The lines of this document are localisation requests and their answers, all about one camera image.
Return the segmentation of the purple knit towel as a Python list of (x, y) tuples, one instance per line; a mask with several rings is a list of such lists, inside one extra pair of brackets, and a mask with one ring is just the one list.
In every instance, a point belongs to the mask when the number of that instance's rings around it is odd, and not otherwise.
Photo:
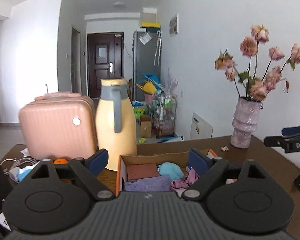
[(168, 175), (143, 178), (125, 183), (127, 192), (167, 192), (170, 191), (170, 177)]

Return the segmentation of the wall electrical panel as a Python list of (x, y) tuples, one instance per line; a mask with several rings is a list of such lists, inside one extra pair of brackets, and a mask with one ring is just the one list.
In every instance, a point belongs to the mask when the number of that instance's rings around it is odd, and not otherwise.
[(171, 19), (170, 19), (170, 28), (169, 28), (170, 36), (178, 35), (179, 33), (179, 14), (176, 13)]

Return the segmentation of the dark brown door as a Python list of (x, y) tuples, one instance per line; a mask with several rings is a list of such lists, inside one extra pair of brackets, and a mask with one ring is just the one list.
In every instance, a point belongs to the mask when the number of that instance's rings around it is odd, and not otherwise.
[(94, 33), (87, 36), (88, 92), (101, 95), (101, 80), (123, 77), (124, 33)]

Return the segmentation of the yellow blue toy pile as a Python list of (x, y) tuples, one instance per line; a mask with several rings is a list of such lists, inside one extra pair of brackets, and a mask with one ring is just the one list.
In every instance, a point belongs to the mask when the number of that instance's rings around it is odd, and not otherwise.
[(153, 74), (142, 74), (144, 77), (136, 86), (146, 94), (154, 95), (157, 91), (164, 91), (163, 85), (160, 83), (157, 75)]

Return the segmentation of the dried petal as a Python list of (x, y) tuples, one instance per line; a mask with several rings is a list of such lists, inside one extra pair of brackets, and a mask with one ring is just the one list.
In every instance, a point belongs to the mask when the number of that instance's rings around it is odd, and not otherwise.
[(228, 150), (229, 150), (228, 146), (223, 146), (223, 147), (221, 148), (221, 151), (223, 151), (223, 152), (226, 152), (226, 151), (228, 151)]

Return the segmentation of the red cardboard box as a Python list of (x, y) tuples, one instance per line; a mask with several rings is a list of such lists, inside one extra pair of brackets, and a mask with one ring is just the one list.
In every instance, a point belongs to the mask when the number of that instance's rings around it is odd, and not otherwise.
[(155, 155), (122, 155), (116, 178), (116, 194), (175, 191), (181, 195), (212, 166), (213, 150), (190, 150)]

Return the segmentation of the small cardboard box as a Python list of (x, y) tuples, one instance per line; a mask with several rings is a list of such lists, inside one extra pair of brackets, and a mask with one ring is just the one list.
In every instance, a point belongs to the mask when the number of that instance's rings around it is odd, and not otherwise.
[(140, 133), (142, 138), (152, 137), (152, 118), (150, 115), (140, 117)]

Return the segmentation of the orange fruit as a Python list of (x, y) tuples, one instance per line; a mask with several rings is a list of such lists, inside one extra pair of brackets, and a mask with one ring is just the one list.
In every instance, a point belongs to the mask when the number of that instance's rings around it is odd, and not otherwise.
[(64, 158), (59, 158), (59, 159), (56, 159), (54, 162), (53, 162), (55, 165), (58, 165), (58, 164), (67, 164), (68, 161)]

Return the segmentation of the pink satin scrunchie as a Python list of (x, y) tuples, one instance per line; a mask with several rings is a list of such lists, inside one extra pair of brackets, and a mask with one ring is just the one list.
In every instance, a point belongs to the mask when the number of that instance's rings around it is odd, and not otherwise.
[(185, 191), (191, 185), (193, 185), (200, 177), (197, 172), (191, 168), (183, 179), (173, 180), (170, 183), (170, 189), (172, 191)]

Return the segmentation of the yellow box on fridge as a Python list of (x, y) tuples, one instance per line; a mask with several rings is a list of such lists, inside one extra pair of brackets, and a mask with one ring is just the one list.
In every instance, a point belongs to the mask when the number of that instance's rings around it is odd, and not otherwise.
[(160, 23), (154, 23), (154, 22), (141, 22), (142, 28), (161, 28)]

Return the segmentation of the yellow thermos jug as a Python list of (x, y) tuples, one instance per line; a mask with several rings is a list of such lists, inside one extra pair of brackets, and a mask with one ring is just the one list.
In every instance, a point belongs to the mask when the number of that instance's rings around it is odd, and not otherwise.
[(137, 153), (136, 119), (124, 78), (101, 80), (95, 124), (98, 148), (108, 151), (106, 169), (117, 171), (122, 155)]

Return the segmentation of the light blue fluffy ball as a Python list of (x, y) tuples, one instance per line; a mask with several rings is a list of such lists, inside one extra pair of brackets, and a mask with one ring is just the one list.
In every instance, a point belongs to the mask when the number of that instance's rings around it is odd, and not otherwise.
[(184, 177), (181, 168), (175, 163), (164, 162), (158, 166), (157, 171), (161, 176), (169, 176), (170, 181), (182, 180)]

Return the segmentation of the pink textured vase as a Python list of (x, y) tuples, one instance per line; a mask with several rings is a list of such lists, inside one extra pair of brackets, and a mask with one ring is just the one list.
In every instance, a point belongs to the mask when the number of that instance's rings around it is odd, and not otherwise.
[(261, 103), (238, 98), (232, 126), (234, 128), (230, 144), (236, 148), (246, 149), (250, 146), (252, 134), (257, 130)]

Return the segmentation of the white flat board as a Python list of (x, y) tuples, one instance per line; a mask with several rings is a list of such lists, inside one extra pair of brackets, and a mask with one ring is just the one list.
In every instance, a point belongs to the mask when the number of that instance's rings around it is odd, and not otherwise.
[(201, 118), (196, 113), (193, 113), (192, 122), (191, 122), (191, 130), (190, 130), (190, 139), (198, 140), (198, 139), (207, 139), (211, 138), (213, 135), (213, 127), (206, 122), (203, 118)]

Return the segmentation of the dried pink roses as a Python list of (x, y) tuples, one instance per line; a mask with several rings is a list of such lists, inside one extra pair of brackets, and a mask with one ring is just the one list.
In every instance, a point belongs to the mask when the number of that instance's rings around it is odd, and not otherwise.
[(289, 55), (278, 46), (268, 48), (268, 59), (262, 61), (261, 48), (268, 42), (269, 30), (255, 24), (251, 26), (250, 35), (239, 45), (239, 52), (248, 59), (245, 68), (239, 68), (227, 49), (215, 59), (215, 70), (224, 71), (226, 79), (235, 84), (238, 96), (246, 101), (262, 103), (281, 82), (285, 83), (284, 92), (287, 93), (289, 81), (283, 76), (283, 70), (286, 66), (295, 70), (300, 65), (300, 45), (297, 43), (293, 44)]

